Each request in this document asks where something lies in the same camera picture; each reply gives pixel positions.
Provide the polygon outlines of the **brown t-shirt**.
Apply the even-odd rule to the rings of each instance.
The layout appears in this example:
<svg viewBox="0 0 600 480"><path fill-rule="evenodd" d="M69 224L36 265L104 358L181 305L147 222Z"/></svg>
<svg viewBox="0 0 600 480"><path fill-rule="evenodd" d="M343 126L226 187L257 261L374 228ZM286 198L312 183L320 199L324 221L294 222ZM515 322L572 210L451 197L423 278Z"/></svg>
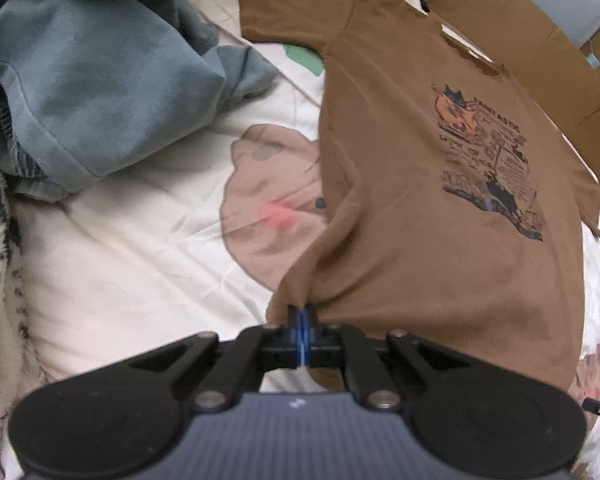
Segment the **brown t-shirt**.
<svg viewBox="0 0 600 480"><path fill-rule="evenodd" d="M568 389L600 185L504 70L403 0L239 0L242 36L315 51L325 231L268 306L402 328Z"/></svg>

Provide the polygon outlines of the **cream bear print bedsheet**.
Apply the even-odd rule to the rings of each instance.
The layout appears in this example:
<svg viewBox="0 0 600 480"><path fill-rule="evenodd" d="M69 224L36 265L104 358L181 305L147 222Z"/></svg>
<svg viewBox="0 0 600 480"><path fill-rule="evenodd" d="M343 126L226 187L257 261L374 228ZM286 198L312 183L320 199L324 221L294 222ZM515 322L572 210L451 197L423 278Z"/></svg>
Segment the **cream bear print bedsheet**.
<svg viewBox="0 0 600 480"><path fill-rule="evenodd" d="M324 226L318 57L260 44L271 89L137 165L61 202L17 200L29 333L48 382L213 330L261 324L275 284L232 252L221 217L234 204L264 222L251 248L284 272Z"/></svg>

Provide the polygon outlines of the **flattened cardboard box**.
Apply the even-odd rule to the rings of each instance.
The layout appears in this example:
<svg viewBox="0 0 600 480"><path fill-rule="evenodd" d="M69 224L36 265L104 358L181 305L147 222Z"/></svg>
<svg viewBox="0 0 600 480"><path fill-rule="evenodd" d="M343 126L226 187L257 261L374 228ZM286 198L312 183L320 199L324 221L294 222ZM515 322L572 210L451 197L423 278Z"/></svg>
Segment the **flattened cardboard box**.
<svg viewBox="0 0 600 480"><path fill-rule="evenodd" d="M427 0L506 66L600 179L600 75L531 0Z"/></svg>

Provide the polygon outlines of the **grey-blue sweatshirt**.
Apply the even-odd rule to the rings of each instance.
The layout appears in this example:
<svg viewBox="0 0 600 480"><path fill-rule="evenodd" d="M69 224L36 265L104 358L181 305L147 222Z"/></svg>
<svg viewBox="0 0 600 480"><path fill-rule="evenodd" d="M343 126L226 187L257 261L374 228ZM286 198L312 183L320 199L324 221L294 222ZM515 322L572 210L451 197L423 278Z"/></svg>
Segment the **grey-blue sweatshirt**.
<svg viewBox="0 0 600 480"><path fill-rule="evenodd" d="M188 0L0 0L0 170L57 202L258 96L276 68Z"/></svg>

